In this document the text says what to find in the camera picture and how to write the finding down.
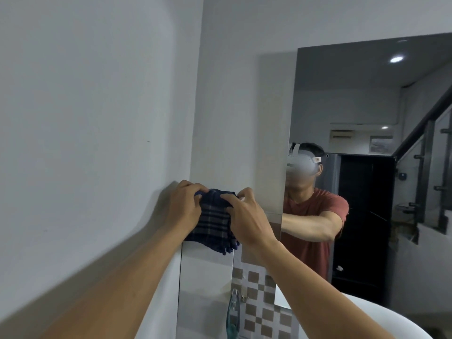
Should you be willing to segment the person's left hand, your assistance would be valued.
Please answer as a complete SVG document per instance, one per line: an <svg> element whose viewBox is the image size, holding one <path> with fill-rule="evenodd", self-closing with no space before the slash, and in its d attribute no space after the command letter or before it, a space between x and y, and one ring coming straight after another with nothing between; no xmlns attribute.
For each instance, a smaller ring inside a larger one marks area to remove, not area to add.
<svg viewBox="0 0 452 339"><path fill-rule="evenodd" d="M194 195L198 192L208 193L209 189L200 183L182 180L170 195L164 228L180 243L199 221L201 209L194 209Z"/></svg>

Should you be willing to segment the person's right hand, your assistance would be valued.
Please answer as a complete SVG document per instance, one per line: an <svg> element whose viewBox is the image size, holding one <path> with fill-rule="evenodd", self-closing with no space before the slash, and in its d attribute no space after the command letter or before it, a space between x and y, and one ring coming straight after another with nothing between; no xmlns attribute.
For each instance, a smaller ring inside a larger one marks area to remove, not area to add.
<svg viewBox="0 0 452 339"><path fill-rule="evenodd" d="M239 193L244 193L244 209L227 210L234 236L253 253L277 245L278 240L262 207L257 203L252 188L245 188Z"/></svg>

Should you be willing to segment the blue plaid cloth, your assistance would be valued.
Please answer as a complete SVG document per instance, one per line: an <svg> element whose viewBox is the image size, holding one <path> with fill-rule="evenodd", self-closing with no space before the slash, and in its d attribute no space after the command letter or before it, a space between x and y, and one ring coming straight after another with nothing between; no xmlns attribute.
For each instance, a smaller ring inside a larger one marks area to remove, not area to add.
<svg viewBox="0 0 452 339"><path fill-rule="evenodd" d="M239 248L240 243L230 229L230 214L226 210L231 205L221 197L223 194L235 195L234 192L213 188L208 193L195 193L196 196L201 195L201 215L184 241L200 243L222 255L231 254Z"/></svg>

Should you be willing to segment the person's left forearm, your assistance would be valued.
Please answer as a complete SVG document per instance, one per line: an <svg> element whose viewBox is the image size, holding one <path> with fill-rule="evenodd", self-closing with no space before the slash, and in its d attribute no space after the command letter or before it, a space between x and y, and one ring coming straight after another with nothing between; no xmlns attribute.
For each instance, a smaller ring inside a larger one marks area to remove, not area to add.
<svg viewBox="0 0 452 339"><path fill-rule="evenodd" d="M134 339L190 229L163 227L56 320L40 339Z"/></svg>

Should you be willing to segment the person's right forearm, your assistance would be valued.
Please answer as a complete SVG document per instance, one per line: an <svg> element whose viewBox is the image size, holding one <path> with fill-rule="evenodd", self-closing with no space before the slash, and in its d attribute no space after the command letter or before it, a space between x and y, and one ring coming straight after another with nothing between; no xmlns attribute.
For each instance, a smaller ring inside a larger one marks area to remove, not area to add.
<svg viewBox="0 0 452 339"><path fill-rule="evenodd" d="M395 339L275 238L246 247L274 279L308 339Z"/></svg>

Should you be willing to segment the blue translucent plastic holder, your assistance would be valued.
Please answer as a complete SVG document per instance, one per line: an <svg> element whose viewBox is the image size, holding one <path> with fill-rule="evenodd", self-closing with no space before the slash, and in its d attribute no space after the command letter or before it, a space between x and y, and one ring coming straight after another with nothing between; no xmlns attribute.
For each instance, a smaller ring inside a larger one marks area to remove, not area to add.
<svg viewBox="0 0 452 339"><path fill-rule="evenodd" d="M241 295L240 292L234 288L231 291L227 316L226 316L226 336L227 339L238 339L240 334L240 310L241 310Z"/></svg>

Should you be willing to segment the white sink basin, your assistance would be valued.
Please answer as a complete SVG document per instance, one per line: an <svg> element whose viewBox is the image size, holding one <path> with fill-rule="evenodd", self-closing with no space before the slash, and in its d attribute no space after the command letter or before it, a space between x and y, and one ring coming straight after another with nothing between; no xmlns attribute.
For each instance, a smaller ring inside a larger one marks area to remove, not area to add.
<svg viewBox="0 0 452 339"><path fill-rule="evenodd" d="M395 339L433 339L426 331L404 316L362 298L344 294Z"/></svg>

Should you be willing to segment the wall mirror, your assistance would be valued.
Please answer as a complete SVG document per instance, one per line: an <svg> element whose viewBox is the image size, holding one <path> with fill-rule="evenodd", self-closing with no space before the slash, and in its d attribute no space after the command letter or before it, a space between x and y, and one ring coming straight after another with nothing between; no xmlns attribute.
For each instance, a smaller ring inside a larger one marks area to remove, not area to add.
<svg viewBox="0 0 452 339"><path fill-rule="evenodd" d="M295 62L278 236L343 293L452 327L452 32Z"/></svg>

